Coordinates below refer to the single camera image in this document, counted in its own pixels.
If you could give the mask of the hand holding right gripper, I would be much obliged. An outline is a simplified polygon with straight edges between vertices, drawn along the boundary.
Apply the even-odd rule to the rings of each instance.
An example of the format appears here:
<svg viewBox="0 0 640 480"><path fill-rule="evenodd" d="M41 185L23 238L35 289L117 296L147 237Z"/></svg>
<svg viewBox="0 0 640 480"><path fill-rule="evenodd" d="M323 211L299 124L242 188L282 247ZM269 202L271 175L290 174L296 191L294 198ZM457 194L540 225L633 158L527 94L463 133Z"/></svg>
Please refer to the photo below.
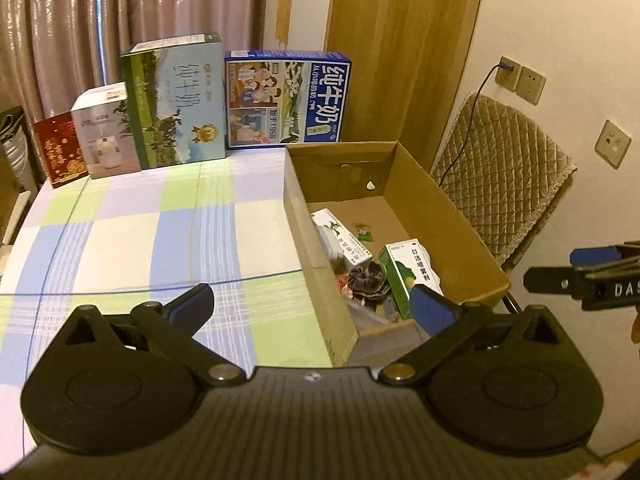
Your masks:
<svg viewBox="0 0 640 480"><path fill-rule="evenodd" d="M631 327L631 341L633 344L640 344L640 307L636 307L636 317Z"/></svg>

